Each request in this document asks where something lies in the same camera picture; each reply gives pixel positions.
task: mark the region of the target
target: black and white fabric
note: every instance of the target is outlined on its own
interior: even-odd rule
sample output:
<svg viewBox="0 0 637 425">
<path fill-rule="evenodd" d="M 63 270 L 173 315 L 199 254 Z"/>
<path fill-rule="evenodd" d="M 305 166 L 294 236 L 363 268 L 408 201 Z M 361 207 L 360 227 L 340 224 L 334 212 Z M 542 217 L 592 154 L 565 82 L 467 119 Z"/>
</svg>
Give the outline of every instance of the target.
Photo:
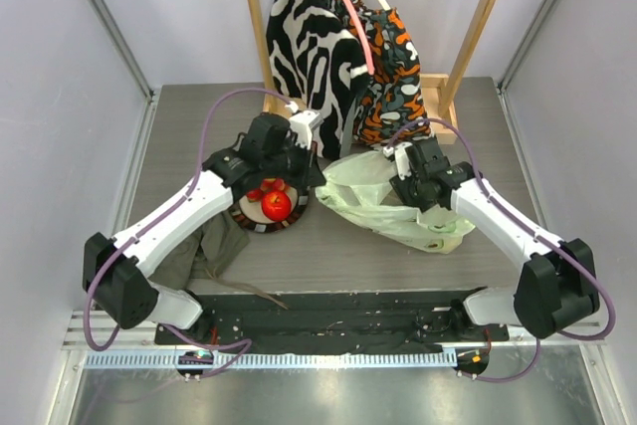
<svg viewBox="0 0 637 425">
<path fill-rule="evenodd" d="M 323 118 L 318 155 L 346 156 L 371 81 L 358 39 L 321 0 L 275 0 L 266 37 L 277 90 Z"/>
</svg>

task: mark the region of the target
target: light green plastic bag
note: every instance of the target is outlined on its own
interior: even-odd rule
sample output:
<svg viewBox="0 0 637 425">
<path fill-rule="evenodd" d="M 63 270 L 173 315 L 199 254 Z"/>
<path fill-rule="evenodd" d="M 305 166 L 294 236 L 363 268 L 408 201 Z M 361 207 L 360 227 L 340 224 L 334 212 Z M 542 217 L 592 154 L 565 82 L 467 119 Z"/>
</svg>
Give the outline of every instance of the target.
<svg viewBox="0 0 637 425">
<path fill-rule="evenodd" d="M 327 184 L 316 189 L 318 201 L 355 225 L 412 248 L 450 253 L 475 227 L 439 206 L 421 213 L 402 205 L 389 184 L 396 170 L 381 151 L 340 159 L 323 174 Z"/>
</svg>

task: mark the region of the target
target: orange patterned fabric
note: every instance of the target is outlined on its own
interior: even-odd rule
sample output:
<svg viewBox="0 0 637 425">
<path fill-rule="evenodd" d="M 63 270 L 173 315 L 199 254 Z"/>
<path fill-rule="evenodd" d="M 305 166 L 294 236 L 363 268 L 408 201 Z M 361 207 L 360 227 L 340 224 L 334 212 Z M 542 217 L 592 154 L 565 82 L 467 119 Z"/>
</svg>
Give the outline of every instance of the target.
<svg viewBox="0 0 637 425">
<path fill-rule="evenodd" d="M 356 35 L 342 0 L 321 0 L 345 28 Z M 396 9 L 373 10 L 351 0 L 365 28 L 375 73 L 357 107 L 354 140 L 368 145 L 387 142 L 406 122 L 427 116 L 420 90 L 420 59 Z M 400 139 L 429 136 L 428 125 L 405 131 Z"/>
</svg>

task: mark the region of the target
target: olive green cloth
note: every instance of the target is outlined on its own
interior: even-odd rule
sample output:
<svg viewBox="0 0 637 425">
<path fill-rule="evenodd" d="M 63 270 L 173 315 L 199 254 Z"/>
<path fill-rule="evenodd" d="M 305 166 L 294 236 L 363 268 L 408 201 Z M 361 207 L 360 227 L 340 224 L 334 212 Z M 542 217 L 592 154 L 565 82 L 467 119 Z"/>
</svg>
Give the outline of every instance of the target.
<svg viewBox="0 0 637 425">
<path fill-rule="evenodd" d="M 190 279 L 203 277 L 222 286 L 254 294 L 287 309 L 284 303 L 259 288 L 221 279 L 221 275 L 249 242 L 248 234 L 225 211 L 203 223 L 183 240 L 164 258 L 149 279 L 166 288 L 182 290 Z"/>
</svg>

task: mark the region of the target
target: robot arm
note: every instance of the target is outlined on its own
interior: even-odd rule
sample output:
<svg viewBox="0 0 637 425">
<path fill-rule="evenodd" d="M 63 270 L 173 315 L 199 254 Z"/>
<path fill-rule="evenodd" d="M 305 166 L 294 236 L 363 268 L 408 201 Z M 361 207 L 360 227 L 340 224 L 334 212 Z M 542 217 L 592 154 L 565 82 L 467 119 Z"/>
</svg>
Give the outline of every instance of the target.
<svg viewBox="0 0 637 425">
<path fill-rule="evenodd" d="M 283 178 L 298 189 L 323 185 L 312 145 L 313 131 L 319 124 L 319 114 L 309 110 L 295 111 L 290 119 L 269 113 L 257 116 L 237 149 L 230 147 L 213 153 L 199 175 L 147 217 L 111 240 L 97 233 L 87 241 L 85 291 L 106 259 L 130 238 L 136 238 L 103 277 L 95 301 L 121 328 L 151 320 L 174 325 L 195 340 L 206 341 L 211 318 L 197 298 L 147 278 L 195 229 L 258 188 L 263 179 Z M 175 208 L 180 199 L 185 201 Z M 151 227 L 157 218 L 168 215 L 169 220 Z"/>
<path fill-rule="evenodd" d="M 473 166 L 452 166 L 435 138 L 387 147 L 384 154 L 396 162 L 398 174 L 390 182 L 404 204 L 421 211 L 438 204 L 467 218 L 519 268 L 515 290 L 484 289 L 464 300 L 471 323 L 521 324 L 546 338 L 599 309 L 597 291 L 553 250 L 562 250 L 594 277 L 592 252 L 583 241 L 564 242 L 508 203 L 486 179 L 481 187 Z"/>
</svg>

